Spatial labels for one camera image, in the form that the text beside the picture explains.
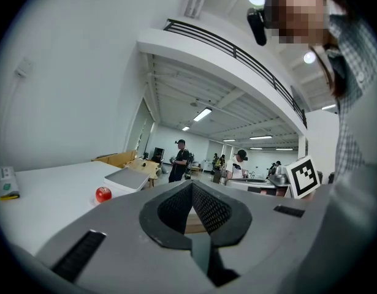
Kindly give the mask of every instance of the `man in white shirt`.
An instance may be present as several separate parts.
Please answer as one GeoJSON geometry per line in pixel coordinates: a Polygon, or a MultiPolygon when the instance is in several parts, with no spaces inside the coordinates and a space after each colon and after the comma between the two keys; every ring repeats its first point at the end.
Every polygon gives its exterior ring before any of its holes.
{"type": "Polygon", "coordinates": [[[245,150],[240,149],[237,154],[227,162],[226,178],[242,179],[246,172],[244,159],[247,156],[245,150]]]}

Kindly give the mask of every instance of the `small package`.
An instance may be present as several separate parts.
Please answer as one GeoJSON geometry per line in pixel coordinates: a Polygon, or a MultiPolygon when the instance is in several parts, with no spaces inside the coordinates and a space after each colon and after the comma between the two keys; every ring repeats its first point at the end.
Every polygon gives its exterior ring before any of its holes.
{"type": "Polygon", "coordinates": [[[285,165],[293,198],[303,198],[320,186],[318,172],[311,156],[285,165]]]}
{"type": "Polygon", "coordinates": [[[13,167],[0,167],[0,200],[19,198],[19,188],[13,167]]]}

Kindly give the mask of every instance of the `black cap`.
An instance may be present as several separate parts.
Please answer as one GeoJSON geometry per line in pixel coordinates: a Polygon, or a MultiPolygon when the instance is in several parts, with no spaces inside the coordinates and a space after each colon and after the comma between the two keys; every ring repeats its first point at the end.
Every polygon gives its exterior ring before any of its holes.
{"type": "Polygon", "coordinates": [[[237,154],[240,156],[241,159],[245,160],[245,157],[247,156],[247,153],[245,150],[240,149],[237,151],[237,154]]]}

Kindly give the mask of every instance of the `white table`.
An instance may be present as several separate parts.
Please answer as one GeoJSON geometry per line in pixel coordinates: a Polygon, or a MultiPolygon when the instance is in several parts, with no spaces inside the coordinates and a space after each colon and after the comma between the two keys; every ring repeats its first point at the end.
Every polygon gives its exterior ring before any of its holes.
{"type": "MultiPolygon", "coordinates": [[[[0,200],[0,225],[6,238],[30,254],[55,233],[94,208],[91,203],[104,177],[119,170],[94,161],[17,172],[20,198],[0,200]]],[[[112,197],[129,194],[107,186],[112,197]]]]}

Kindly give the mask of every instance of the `person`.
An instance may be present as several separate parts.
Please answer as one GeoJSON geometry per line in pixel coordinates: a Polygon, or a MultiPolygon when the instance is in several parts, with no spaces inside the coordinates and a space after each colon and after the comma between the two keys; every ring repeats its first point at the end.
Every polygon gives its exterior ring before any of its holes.
{"type": "Polygon", "coordinates": [[[151,161],[157,162],[158,164],[161,164],[161,154],[156,153],[152,158],[151,161]]]}
{"type": "Polygon", "coordinates": [[[220,158],[218,158],[217,162],[215,163],[214,170],[222,170],[224,165],[225,165],[225,155],[223,154],[220,158]]]}
{"type": "Polygon", "coordinates": [[[240,149],[237,154],[227,162],[226,178],[227,179],[242,179],[246,173],[244,159],[247,156],[245,150],[240,149]]]}
{"type": "Polygon", "coordinates": [[[377,39],[346,0],[265,0],[264,26],[280,40],[307,43],[316,54],[332,90],[340,121],[335,179],[364,164],[347,117],[377,77],[377,39]],[[332,66],[332,78],[313,45],[320,45],[332,66]]]}
{"type": "Polygon", "coordinates": [[[222,156],[221,156],[221,169],[223,168],[223,166],[225,165],[225,155],[223,154],[222,156]]]}
{"type": "Polygon", "coordinates": [[[271,167],[269,168],[269,170],[268,170],[267,177],[269,177],[270,174],[272,173],[272,171],[273,171],[273,167],[275,167],[275,163],[274,163],[274,162],[272,163],[272,166],[271,166],[271,167]]]}
{"type": "Polygon", "coordinates": [[[189,159],[189,151],[186,149],[186,142],[184,140],[177,142],[177,148],[179,152],[177,153],[176,160],[173,162],[172,171],[169,175],[169,183],[181,181],[189,159]]]}
{"type": "Polygon", "coordinates": [[[213,162],[212,162],[212,164],[213,164],[213,170],[215,169],[215,165],[217,163],[217,160],[218,160],[218,155],[217,155],[217,153],[215,153],[214,154],[214,158],[213,158],[213,162]]]}

